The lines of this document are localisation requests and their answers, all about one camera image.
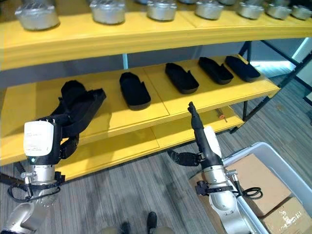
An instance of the white plastic bin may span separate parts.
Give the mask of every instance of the white plastic bin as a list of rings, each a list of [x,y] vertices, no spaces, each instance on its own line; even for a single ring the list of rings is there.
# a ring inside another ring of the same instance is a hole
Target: white plastic bin
[[[292,192],[292,196],[295,196],[301,202],[308,214],[312,216],[312,189],[269,144],[258,142],[231,155],[223,160],[224,167],[237,162],[249,154],[255,154],[255,156],[289,188]],[[254,225],[256,232],[267,234],[268,232],[245,200],[242,197],[239,197],[237,201],[240,210]]]

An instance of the person's foot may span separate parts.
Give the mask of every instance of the person's foot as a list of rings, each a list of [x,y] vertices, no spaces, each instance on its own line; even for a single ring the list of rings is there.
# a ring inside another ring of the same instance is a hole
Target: person's foot
[[[120,229],[122,231],[122,234],[129,234],[130,233],[130,223],[129,222],[123,222],[120,226]]]
[[[150,212],[147,216],[147,233],[150,233],[150,229],[156,228],[157,226],[157,215],[154,211]]]

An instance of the white sticker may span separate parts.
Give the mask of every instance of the white sticker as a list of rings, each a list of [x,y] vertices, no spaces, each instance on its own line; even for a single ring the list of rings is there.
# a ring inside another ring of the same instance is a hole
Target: white sticker
[[[215,135],[213,128],[211,126],[207,126],[204,128],[204,132],[205,132],[205,135],[206,135],[206,138],[208,140],[208,143],[210,145],[211,150],[215,154],[219,155],[220,158],[222,158],[220,145],[219,145],[219,142],[216,138],[216,135]]]
[[[54,126],[47,121],[32,121],[24,125],[24,152],[27,156],[44,156],[51,152]]]

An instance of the person's shoe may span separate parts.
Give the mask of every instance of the person's shoe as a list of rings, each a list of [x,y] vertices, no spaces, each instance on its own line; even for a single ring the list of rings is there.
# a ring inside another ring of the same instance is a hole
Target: person's shoe
[[[130,223],[129,222],[123,222],[120,226],[120,229],[122,231],[122,234],[130,234]]]
[[[147,233],[150,233],[150,229],[156,228],[157,226],[157,215],[154,211],[150,212],[147,216]]]

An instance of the cable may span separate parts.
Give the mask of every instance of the cable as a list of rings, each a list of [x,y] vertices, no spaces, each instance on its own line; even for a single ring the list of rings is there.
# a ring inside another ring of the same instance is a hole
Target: cable
[[[41,196],[36,196],[36,197],[29,197],[27,196],[25,199],[19,199],[19,198],[16,198],[14,197],[13,195],[13,192],[12,192],[12,189],[13,188],[17,188],[17,189],[22,189],[23,190],[23,187],[24,185],[20,185],[18,183],[15,183],[13,185],[11,185],[9,188],[8,188],[8,194],[9,196],[17,203],[25,203],[25,202],[29,202],[29,201],[34,201],[34,200],[37,200],[37,199],[40,199],[40,198],[43,198],[43,197],[46,197],[46,196],[51,196],[51,195],[54,195],[54,194],[57,194],[60,192],[60,187],[59,187],[59,184],[58,183],[54,183],[52,185],[49,186],[49,188],[53,188],[53,187],[57,187],[57,190],[52,192],[52,193],[49,193],[49,194],[45,194],[45,195],[41,195]]]
[[[263,197],[263,192],[261,191],[260,187],[251,187],[245,190],[241,190],[239,181],[234,181],[234,185],[237,189],[237,191],[233,191],[233,193],[237,193],[238,196],[243,196],[245,198],[251,199],[251,200],[257,200]]]
[[[257,200],[263,197],[263,192],[261,191],[260,187],[251,187],[243,191],[243,197],[251,200]]]

